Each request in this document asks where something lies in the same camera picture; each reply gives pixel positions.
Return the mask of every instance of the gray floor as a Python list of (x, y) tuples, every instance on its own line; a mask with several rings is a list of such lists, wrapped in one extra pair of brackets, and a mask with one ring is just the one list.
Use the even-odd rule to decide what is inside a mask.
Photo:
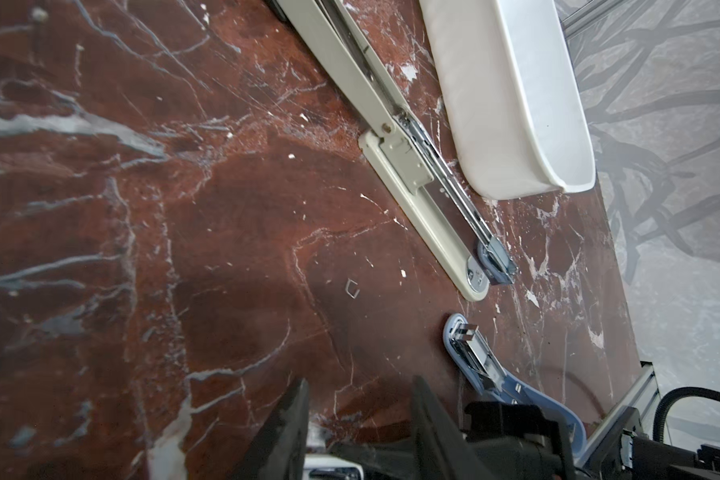
[(571, 16), (576, 10), (585, 6), (589, 0), (554, 0), (557, 6), (557, 16), (560, 20), (565, 20)]
[[(641, 358), (720, 390), (720, 0), (627, 0), (569, 47)], [(676, 445), (720, 440), (703, 402)]]

